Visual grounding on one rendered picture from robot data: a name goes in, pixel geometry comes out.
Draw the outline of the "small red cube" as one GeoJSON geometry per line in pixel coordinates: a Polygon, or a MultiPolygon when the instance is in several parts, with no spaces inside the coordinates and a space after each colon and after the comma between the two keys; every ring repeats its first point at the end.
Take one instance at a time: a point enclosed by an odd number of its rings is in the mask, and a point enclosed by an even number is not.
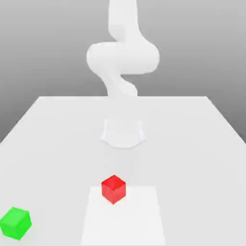
{"type": "Polygon", "coordinates": [[[126,196],[126,182],[116,175],[101,182],[101,193],[111,204],[126,196]]]}

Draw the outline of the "small green cube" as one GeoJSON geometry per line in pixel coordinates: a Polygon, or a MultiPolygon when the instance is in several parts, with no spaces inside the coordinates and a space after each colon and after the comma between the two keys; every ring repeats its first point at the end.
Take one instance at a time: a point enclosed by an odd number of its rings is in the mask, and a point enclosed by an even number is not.
{"type": "Polygon", "coordinates": [[[4,236],[20,240],[32,226],[30,213],[27,210],[12,207],[0,219],[0,228],[4,236]]]}

